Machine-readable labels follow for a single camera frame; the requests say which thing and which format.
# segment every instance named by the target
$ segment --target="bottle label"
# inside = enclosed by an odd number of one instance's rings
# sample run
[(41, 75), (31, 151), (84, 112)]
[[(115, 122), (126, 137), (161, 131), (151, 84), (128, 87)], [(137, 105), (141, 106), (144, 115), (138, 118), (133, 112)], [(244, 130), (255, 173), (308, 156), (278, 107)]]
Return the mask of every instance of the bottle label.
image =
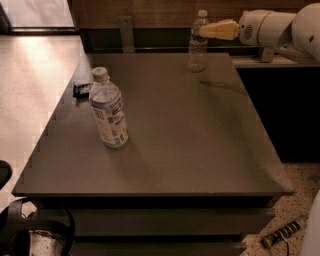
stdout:
[(122, 145), (128, 139), (127, 123), (121, 95), (104, 108), (92, 106), (101, 139), (109, 145)]

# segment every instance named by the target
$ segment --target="gray table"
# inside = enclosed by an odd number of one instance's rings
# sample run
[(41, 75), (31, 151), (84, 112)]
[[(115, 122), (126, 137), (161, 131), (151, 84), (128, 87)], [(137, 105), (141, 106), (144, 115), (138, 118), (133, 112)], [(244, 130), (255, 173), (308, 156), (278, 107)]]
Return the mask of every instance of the gray table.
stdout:
[[(259, 232), (292, 185), (231, 58), (209, 54), (208, 68), (197, 74), (187, 71), (186, 58), (85, 56), (13, 194), (54, 198), (74, 209), (78, 223), (90, 223), (78, 227), (78, 238), (222, 235), (240, 242)], [(91, 80), (91, 68), (100, 65), (123, 94), (130, 140), (117, 150), (102, 144), (88, 100), (72, 97), (72, 83)], [(212, 241), (201, 241), (197, 253), (243, 251), (241, 243)], [(153, 255), (158, 242), (141, 247), (141, 255)], [(100, 249), (126, 255), (128, 248)]]

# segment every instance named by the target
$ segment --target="wall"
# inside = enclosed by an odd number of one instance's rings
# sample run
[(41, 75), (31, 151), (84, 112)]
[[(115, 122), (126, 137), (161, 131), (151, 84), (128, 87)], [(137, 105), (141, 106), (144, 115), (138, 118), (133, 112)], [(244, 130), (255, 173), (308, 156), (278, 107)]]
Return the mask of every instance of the wall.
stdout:
[(242, 12), (272, 9), (296, 13), (310, 0), (73, 0), (72, 10), (80, 28), (118, 28), (118, 16), (130, 15), (134, 28), (187, 28), (199, 9), (211, 22), (239, 20)]

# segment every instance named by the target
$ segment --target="window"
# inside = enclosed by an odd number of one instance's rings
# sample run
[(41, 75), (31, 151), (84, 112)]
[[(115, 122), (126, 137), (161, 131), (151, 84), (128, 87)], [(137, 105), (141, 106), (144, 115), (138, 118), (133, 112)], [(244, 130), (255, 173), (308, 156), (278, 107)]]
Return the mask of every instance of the window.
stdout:
[(0, 0), (14, 31), (74, 30), (67, 0)]

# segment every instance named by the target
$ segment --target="plastic bottle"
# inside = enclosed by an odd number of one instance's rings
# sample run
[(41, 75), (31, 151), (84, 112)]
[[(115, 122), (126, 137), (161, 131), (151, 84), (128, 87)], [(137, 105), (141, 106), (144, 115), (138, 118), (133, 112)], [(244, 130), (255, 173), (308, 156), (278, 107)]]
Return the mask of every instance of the plastic bottle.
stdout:
[(198, 16), (192, 24), (189, 40), (188, 69), (191, 72), (201, 72), (206, 68), (208, 38), (201, 37), (199, 34), (200, 27), (206, 24), (209, 24), (208, 12), (199, 10)]
[(109, 80), (106, 68), (96, 67), (92, 75), (94, 82), (89, 100), (101, 139), (106, 146), (119, 148), (129, 138), (121, 91)]

